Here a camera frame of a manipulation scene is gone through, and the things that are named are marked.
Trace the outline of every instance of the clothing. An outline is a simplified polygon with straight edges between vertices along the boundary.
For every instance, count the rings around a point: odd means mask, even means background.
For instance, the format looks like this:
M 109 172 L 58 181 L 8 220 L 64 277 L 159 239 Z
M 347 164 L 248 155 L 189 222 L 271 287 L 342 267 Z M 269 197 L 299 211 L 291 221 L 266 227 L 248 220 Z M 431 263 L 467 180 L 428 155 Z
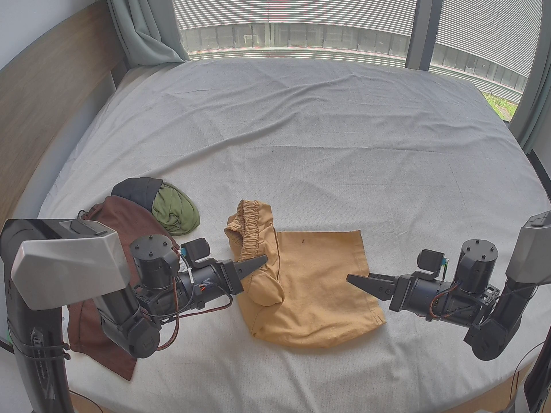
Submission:
M 238 295 L 254 337 L 327 348 L 386 322 L 377 299 L 346 282 L 348 273 L 369 274 L 360 231 L 276 232 L 269 205 L 242 200 L 225 233 L 235 260 L 268 257 Z
M 199 211 L 180 189 L 163 181 L 151 212 L 173 236 L 183 236 L 199 226 Z
M 117 183 L 111 194 L 151 211 L 173 236 L 183 236 L 199 226 L 199 211 L 195 204 L 180 189 L 162 179 L 128 178 Z
M 130 244 L 149 234 L 168 236 L 155 217 L 138 204 L 119 196 L 108 196 L 86 212 L 83 220 L 97 220 L 119 233 L 119 240 L 130 268 L 130 284 L 138 284 L 139 277 L 130 253 Z M 179 249 L 171 238 L 172 247 Z M 112 342 L 103 332 L 100 315 L 91 299 L 69 306 L 69 344 L 71 350 L 87 354 L 109 370 L 130 381 L 136 359 Z

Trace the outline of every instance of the gray-green curtain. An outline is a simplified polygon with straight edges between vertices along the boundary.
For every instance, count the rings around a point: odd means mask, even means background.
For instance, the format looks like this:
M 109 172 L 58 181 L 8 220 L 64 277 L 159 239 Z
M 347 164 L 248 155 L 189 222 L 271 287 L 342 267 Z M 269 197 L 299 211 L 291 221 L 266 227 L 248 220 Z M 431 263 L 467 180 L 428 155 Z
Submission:
M 542 0 L 542 23 L 534 63 L 509 130 L 526 154 L 543 123 L 551 120 L 551 0 Z
M 107 0 L 131 67 L 183 63 L 183 49 L 172 0 Z

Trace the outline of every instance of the headboard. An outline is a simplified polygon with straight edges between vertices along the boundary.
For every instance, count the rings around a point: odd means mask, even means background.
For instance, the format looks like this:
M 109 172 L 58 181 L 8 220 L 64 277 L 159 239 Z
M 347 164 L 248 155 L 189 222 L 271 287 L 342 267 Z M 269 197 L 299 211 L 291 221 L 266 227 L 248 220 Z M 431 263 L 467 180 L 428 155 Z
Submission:
M 0 71 L 0 227 L 58 131 L 124 56 L 107 1 L 99 0 Z

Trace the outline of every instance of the bed frame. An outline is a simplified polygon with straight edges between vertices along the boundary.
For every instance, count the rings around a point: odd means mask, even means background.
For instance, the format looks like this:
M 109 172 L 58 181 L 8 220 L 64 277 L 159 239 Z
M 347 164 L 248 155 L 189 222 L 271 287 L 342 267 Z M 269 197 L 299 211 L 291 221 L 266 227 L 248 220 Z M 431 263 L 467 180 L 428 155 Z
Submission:
M 124 58 L 107 2 L 100 0 L 46 32 L 0 71 L 0 225 L 12 217 L 61 128 L 113 69 L 124 68 Z M 521 378 L 526 371 L 520 370 Z M 447 413 L 505 408 L 510 384 L 511 378 Z M 84 398 L 73 396 L 73 402 L 83 413 L 97 411 Z

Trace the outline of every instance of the white bed sheet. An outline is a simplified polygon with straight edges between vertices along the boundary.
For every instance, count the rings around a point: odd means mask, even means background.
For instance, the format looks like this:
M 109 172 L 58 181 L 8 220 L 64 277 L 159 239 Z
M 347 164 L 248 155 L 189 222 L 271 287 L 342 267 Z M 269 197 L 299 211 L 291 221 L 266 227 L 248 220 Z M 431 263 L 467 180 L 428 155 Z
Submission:
M 485 238 L 499 288 L 527 217 L 551 209 L 527 158 L 479 91 L 427 72 L 318 59 L 224 59 L 141 68 L 98 114 L 40 217 L 74 217 L 126 177 L 153 176 L 197 204 L 213 256 L 242 198 L 272 205 L 280 231 L 361 229 L 372 272 L 415 270 L 423 248 L 453 273 L 463 241 Z M 347 266 L 343 265 L 343 279 Z M 83 354 L 67 374 L 115 412 L 431 412 L 506 379 L 551 322 L 550 290 L 490 362 L 466 330 L 382 309 L 387 324 L 335 348 L 253 339 L 237 305 L 183 322 L 175 344 L 129 383 Z M 172 327 L 162 330 L 164 342 Z

